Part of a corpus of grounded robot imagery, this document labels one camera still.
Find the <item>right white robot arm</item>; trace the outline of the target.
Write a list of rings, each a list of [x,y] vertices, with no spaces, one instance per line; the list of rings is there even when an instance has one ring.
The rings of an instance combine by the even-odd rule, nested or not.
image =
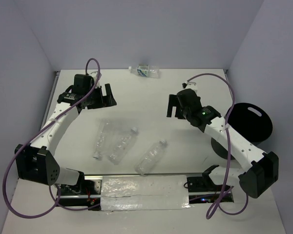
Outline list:
[[[225,118],[211,106],[203,107],[194,90],[185,89],[169,95],[167,117],[186,119],[202,133],[209,135],[237,160],[240,168],[227,169],[213,165],[202,173],[206,190],[213,191],[222,184],[240,186],[250,197],[260,197],[279,176],[279,158],[274,152],[266,153],[246,140],[225,123]]]

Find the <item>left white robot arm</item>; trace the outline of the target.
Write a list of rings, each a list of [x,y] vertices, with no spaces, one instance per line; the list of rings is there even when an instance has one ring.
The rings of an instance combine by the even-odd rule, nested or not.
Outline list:
[[[47,128],[38,134],[16,157],[19,178],[48,186],[62,185],[74,194],[86,188],[84,173],[61,167],[54,158],[56,148],[70,124],[83,109],[99,109],[117,104],[110,84],[105,84],[106,94],[96,80],[97,72],[87,75],[76,74],[73,85],[59,95]]]

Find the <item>clear bottle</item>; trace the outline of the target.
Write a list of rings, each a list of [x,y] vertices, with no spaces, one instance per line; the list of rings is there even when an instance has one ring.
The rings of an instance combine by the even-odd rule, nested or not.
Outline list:
[[[130,149],[134,146],[137,140],[138,133],[138,128],[133,127],[125,134],[123,134],[122,137],[116,141],[116,144],[113,147],[111,154],[108,156],[108,160],[114,165],[118,165],[125,157],[125,155],[130,151]]]
[[[102,160],[107,156],[113,146],[114,124],[110,119],[103,119],[97,130],[92,157],[96,160]]]
[[[146,175],[152,172],[156,164],[164,157],[167,149],[167,141],[162,139],[155,142],[148,150],[142,155],[140,160],[135,165],[134,169],[140,175]]]

